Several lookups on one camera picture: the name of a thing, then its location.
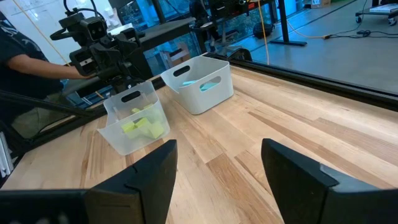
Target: white plastic bin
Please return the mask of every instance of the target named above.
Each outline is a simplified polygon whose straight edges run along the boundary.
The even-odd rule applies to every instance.
[[[98,129],[125,156],[164,136],[169,123],[152,82],[138,84],[104,101],[106,127]]]
[[[234,94],[229,62],[197,56],[160,75],[174,98],[191,114],[200,114]]]

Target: wood grain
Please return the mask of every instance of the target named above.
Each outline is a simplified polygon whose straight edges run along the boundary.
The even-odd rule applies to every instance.
[[[92,121],[27,153],[2,189],[92,187],[177,139],[169,224],[283,223],[261,162],[261,140],[280,143],[355,178],[398,187],[398,113],[232,68],[235,94],[193,116],[157,90],[170,134],[120,156]]]

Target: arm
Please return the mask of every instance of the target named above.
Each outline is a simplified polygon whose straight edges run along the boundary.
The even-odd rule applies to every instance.
[[[18,72],[54,79],[89,78],[79,74],[75,67],[56,65],[44,60],[30,58],[26,54],[17,55],[6,62],[6,65]]]

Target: person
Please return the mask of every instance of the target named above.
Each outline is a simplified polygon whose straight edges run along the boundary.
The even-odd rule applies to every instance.
[[[81,78],[85,77],[75,67],[50,63],[39,46],[0,11],[0,90],[67,105],[60,80]],[[0,101],[0,119],[24,138],[63,117],[56,111]]]

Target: wall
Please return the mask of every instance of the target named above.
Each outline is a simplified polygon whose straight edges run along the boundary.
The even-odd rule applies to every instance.
[[[72,38],[63,40],[50,40],[50,35],[61,29],[58,23],[60,19],[66,17],[65,8],[62,0],[16,0],[18,4],[26,11],[29,17],[34,21],[36,26],[43,32],[61,55],[70,62],[69,53],[77,50],[80,46],[73,41]],[[108,19],[105,9],[111,8],[108,0],[95,0],[97,10]],[[92,8],[90,0],[68,0],[69,9],[74,7]],[[51,45],[43,38],[33,24],[26,18],[15,5],[13,0],[5,0],[0,2],[0,10],[9,19],[9,21],[23,34],[30,37],[42,49],[45,56],[52,63],[64,65],[65,61],[51,47]],[[93,12],[84,12],[85,17],[93,16]]]

